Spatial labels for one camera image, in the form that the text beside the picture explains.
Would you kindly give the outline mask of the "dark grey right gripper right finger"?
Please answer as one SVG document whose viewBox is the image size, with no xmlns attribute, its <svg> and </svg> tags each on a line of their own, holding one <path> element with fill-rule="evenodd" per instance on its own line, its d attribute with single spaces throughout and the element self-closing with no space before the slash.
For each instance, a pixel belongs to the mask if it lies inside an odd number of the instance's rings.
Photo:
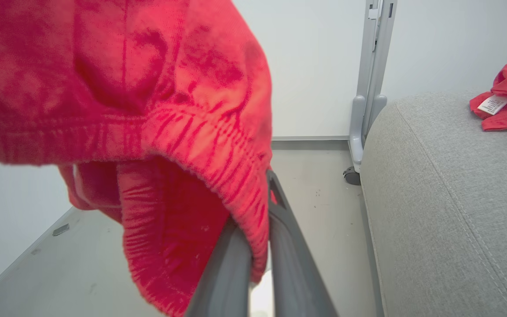
<svg viewBox="0 0 507 317">
<path fill-rule="evenodd" d="M 276 173 L 269 185 L 270 250 L 277 317 L 338 315 Z"/>
</svg>

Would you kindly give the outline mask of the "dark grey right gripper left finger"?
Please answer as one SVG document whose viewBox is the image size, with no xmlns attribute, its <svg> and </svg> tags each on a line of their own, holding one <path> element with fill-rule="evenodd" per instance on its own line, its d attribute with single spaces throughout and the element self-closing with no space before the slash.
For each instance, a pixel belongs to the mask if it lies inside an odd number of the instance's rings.
<svg viewBox="0 0 507 317">
<path fill-rule="evenodd" d="M 185 316 L 247 317 L 251 265 L 248 241 L 228 217 Z"/>
</svg>

